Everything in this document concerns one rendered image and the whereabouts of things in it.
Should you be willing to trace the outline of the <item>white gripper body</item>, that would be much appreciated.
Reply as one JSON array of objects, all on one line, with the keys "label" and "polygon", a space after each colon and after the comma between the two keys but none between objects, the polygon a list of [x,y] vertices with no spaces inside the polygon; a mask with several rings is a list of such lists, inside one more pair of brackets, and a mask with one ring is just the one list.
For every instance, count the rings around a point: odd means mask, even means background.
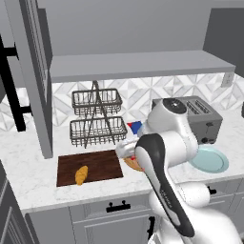
[{"label": "white gripper body", "polygon": [[134,156],[134,148],[138,139],[125,139],[119,142],[115,148],[115,152],[119,158],[128,158]]}]

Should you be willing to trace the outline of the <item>dark wooden cutting board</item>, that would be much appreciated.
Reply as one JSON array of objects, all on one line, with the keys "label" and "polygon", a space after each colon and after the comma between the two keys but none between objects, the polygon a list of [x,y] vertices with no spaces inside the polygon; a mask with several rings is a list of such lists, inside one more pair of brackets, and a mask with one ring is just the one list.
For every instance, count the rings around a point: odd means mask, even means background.
[{"label": "dark wooden cutting board", "polygon": [[74,185],[75,173],[83,166],[88,167],[85,182],[123,177],[115,150],[61,155],[58,157],[56,186]]}]

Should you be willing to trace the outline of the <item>golden croissant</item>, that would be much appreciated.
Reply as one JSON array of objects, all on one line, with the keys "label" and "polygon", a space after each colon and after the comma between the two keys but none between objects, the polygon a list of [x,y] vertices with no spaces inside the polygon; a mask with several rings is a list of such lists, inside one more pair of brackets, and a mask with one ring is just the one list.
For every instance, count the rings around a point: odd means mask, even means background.
[{"label": "golden croissant", "polygon": [[75,173],[75,182],[77,185],[82,185],[88,176],[88,167],[83,166]]}]

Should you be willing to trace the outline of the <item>grey cabinet door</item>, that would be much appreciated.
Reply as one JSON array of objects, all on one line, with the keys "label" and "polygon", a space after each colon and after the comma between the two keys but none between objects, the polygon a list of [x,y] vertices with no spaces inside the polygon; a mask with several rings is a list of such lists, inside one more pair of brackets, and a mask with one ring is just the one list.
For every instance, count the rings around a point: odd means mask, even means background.
[{"label": "grey cabinet door", "polygon": [[41,152],[52,158],[51,75],[37,0],[4,0]]}]

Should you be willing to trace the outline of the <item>grey base cabinet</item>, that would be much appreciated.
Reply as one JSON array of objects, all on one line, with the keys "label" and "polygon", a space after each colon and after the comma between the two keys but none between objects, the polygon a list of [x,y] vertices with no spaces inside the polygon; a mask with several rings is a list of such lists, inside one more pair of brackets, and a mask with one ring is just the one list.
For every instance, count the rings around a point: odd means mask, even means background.
[{"label": "grey base cabinet", "polygon": [[0,244],[34,244],[1,161]]}]

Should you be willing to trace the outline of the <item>blue and red carton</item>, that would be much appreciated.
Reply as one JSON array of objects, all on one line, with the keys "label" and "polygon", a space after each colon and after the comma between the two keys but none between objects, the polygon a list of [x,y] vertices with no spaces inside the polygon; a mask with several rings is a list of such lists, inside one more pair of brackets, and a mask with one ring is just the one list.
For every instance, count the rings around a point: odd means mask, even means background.
[{"label": "blue and red carton", "polygon": [[133,134],[137,134],[138,130],[141,128],[142,123],[140,121],[129,122],[128,126],[132,130]]}]

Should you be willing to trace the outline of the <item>grey drawer front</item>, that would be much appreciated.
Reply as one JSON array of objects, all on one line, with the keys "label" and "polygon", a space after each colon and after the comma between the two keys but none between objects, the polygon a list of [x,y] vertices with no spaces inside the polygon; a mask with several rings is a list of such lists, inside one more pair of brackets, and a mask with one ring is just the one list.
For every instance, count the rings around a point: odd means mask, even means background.
[{"label": "grey drawer front", "polygon": [[[112,202],[113,206],[121,205],[122,200],[126,200],[127,204],[131,204],[129,210],[107,213],[106,208]],[[92,220],[102,217],[111,217],[132,213],[149,213],[151,214],[152,208],[149,204],[149,195],[140,194],[133,196],[123,196],[120,198],[103,200],[98,202],[86,203],[70,207],[71,220],[73,223]]]},{"label": "grey drawer front", "polygon": [[233,197],[236,193],[242,179],[231,179],[219,182],[208,183],[207,186],[211,191],[216,190],[216,193],[211,194],[211,201],[221,201],[227,197]]}]

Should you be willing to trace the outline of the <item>grey cupboard door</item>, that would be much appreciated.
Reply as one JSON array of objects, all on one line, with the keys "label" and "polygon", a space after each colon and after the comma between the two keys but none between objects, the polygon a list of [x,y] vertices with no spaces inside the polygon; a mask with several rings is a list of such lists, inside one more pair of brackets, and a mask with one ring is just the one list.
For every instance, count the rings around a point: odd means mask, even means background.
[{"label": "grey cupboard door", "polygon": [[150,216],[137,213],[76,222],[76,244],[148,244]]}]

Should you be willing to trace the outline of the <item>silver toaster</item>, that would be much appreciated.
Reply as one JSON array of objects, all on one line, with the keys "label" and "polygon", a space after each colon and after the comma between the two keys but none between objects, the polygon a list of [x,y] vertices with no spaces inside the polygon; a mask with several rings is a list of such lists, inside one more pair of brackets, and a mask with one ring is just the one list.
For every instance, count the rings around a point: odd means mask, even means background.
[{"label": "silver toaster", "polygon": [[194,95],[154,99],[147,123],[153,132],[175,131],[182,136],[192,132],[198,144],[213,144],[222,120],[215,109]]}]

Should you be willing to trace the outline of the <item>light blue plate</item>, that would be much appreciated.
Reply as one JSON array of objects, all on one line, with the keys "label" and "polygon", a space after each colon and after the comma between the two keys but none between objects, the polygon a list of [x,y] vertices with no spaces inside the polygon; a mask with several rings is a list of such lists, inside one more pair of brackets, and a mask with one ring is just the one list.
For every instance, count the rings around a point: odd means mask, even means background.
[{"label": "light blue plate", "polygon": [[190,163],[204,173],[223,173],[229,168],[227,156],[211,145],[200,145]]}]

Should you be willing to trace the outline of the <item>grey wall cabinet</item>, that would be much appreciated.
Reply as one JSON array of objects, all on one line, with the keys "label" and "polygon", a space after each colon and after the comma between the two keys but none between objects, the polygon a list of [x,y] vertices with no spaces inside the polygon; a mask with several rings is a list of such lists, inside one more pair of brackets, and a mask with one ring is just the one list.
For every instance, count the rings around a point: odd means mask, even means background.
[{"label": "grey wall cabinet", "polygon": [[37,1],[54,83],[235,70],[203,50],[212,0]]}]

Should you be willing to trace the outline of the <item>white wall outlet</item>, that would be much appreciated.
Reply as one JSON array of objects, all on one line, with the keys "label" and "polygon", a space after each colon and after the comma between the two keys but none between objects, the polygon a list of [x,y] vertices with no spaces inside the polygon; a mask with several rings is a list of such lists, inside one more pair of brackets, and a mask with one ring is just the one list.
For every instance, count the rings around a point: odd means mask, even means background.
[{"label": "white wall outlet", "polygon": [[228,88],[232,85],[234,80],[234,73],[233,72],[226,72],[223,76],[221,87]]}]

